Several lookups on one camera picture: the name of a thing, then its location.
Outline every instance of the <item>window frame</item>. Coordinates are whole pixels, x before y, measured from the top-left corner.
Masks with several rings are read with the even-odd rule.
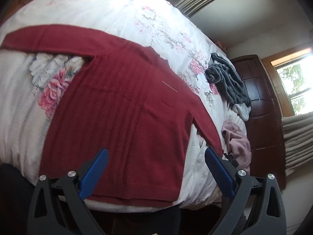
[[[270,77],[270,80],[273,83],[274,91],[276,92],[276,95],[278,97],[278,102],[281,107],[281,112],[283,117],[291,117],[295,115],[295,112],[293,110],[291,101],[288,97],[288,94],[285,91],[284,85],[281,81],[281,78],[277,72],[277,66],[273,66],[271,64],[272,61],[275,61],[277,59],[281,59],[285,56],[291,55],[293,53],[302,51],[307,48],[313,48],[313,42],[309,42],[303,45],[299,45],[294,48],[287,49],[285,51],[279,52],[277,54],[271,55],[269,57],[261,59],[265,69],[268,72],[268,75]]]

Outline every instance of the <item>window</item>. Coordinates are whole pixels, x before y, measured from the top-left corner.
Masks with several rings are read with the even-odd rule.
[[[284,117],[313,111],[312,44],[262,59],[272,80]]]

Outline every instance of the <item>white floral bedspread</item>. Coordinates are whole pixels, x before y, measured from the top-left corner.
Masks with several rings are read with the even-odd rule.
[[[34,0],[3,24],[0,43],[11,31],[42,24],[94,28],[142,46],[151,46],[200,96],[225,150],[221,129],[226,119],[233,119],[245,131],[244,122],[204,76],[212,62],[212,52],[224,58],[226,55],[167,1]],[[43,142],[54,111],[82,64],[80,57],[0,51],[0,161],[13,164],[33,184],[38,179]],[[193,126],[182,189],[174,204],[196,208],[212,203],[220,196],[204,162],[205,149],[206,142]],[[90,208],[103,211],[158,210],[86,202]]]

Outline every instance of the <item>blue gripper pad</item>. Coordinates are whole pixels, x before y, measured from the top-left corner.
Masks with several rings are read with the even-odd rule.
[[[91,196],[108,162],[109,152],[104,148],[98,154],[98,157],[94,160],[85,176],[80,181],[79,197],[82,201]]]
[[[211,171],[223,195],[233,199],[235,197],[234,180],[222,164],[222,159],[210,147],[205,150],[204,160]]]

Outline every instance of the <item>wooden headboard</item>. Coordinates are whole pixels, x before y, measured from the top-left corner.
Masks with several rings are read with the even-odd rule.
[[[251,144],[251,175],[273,173],[281,189],[286,187],[285,146],[281,110],[270,80],[257,55],[231,60],[251,98],[251,113],[245,123]]]

